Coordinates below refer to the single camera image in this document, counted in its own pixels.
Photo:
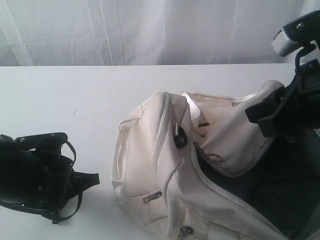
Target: bag pocket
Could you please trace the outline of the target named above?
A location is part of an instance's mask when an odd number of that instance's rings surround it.
[[[170,240],[247,240],[220,225],[211,223],[199,214],[183,209]]]

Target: white surface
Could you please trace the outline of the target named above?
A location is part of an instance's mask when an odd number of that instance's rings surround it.
[[[281,63],[273,37],[318,9],[319,0],[0,0],[0,66]]]
[[[79,212],[58,225],[0,207],[1,239],[150,239],[114,201],[112,161],[125,115],[159,89],[236,97],[293,76],[293,64],[0,67],[0,133],[65,132],[77,151],[74,169],[99,172],[101,181],[84,192]]]

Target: white curtain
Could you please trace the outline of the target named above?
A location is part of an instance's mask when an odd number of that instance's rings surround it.
[[[319,0],[0,0],[0,66],[292,62],[271,40]]]

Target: white backpack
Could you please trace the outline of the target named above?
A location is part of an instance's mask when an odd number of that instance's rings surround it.
[[[297,171],[285,154],[300,148],[264,138],[245,113],[281,86],[240,98],[156,92],[120,123],[117,204],[155,239],[320,239],[319,163],[304,170],[294,153]]]

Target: white table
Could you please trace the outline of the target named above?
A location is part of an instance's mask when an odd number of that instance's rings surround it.
[[[268,80],[288,84],[293,76],[293,64],[0,67],[0,133],[16,138],[65,132],[77,151],[74,169],[99,172],[101,181],[84,192],[79,212],[58,225],[0,207],[0,238],[152,239],[114,201],[118,123],[156,90],[236,97]]]

